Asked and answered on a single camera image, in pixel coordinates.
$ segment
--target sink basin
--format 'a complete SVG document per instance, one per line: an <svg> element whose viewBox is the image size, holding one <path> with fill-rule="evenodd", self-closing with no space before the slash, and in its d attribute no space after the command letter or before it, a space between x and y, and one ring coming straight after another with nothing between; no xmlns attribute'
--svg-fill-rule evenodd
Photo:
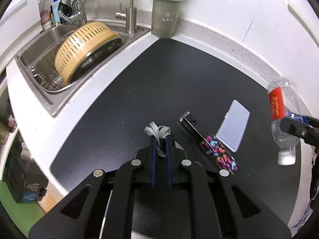
<svg viewBox="0 0 319 239"><path fill-rule="evenodd" d="M88 71L75 82L64 86L61 76L54 66L55 55L67 39L75 31L77 25L59 24L39 34L30 41L16 56L18 66L33 93L45 109L56 116L71 96L88 80L101 66L111 60L133 41L146 34L150 29L138 27L136 34L125 33L125 24L103 22L111 30L117 31L123 40L123 45L100 64Z"/></svg>

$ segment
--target black mat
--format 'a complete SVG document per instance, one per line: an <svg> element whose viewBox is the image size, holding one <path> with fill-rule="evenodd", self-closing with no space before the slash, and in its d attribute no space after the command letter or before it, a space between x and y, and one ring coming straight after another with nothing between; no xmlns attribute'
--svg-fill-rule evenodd
<svg viewBox="0 0 319 239"><path fill-rule="evenodd" d="M237 176L288 223L299 186L300 147L295 165L277 164L279 147L272 139L267 91L227 63L170 39L153 44L108 86L74 128L51 171L70 191L97 168L117 169L149 146L143 129L151 121L170 126L189 158L213 169L214 164L197 151L178 120L190 111L203 134L216 133L234 99L250 111L240 148L233 154L240 166ZM181 202L184 199L171 205L179 211ZM144 220L152 219L153 225L151 229L133 222L133 228L167 238L162 234L165 222L159 218L159 209L163 208L153 218L135 211ZM172 238L186 238L180 232L185 222L175 219Z"/></svg>

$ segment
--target green floor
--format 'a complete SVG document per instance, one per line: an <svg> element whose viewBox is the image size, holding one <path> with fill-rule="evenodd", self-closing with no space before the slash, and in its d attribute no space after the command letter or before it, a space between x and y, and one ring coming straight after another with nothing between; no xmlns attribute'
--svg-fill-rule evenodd
<svg viewBox="0 0 319 239"><path fill-rule="evenodd" d="M13 222L26 237L28 237L31 227L44 216L42 208L36 202L16 203L4 182L0 182L0 201Z"/></svg>

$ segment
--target colorful pattern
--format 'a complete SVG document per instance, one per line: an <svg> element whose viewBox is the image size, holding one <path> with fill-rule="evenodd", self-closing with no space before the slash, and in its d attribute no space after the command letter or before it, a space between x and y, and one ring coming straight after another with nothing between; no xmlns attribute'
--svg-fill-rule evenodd
<svg viewBox="0 0 319 239"><path fill-rule="evenodd" d="M226 169L234 174L238 170L238 164L226 148L217 140L213 134L206 137L206 141L200 143L203 150L214 161L220 169Z"/></svg>

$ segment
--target red label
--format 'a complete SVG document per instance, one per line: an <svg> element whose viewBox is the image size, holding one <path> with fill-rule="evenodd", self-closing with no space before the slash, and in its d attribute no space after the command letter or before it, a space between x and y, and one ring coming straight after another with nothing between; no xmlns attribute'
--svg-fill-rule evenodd
<svg viewBox="0 0 319 239"><path fill-rule="evenodd" d="M284 118L286 116L284 100L282 98L281 88L277 87L269 93L270 110L272 120Z"/></svg>

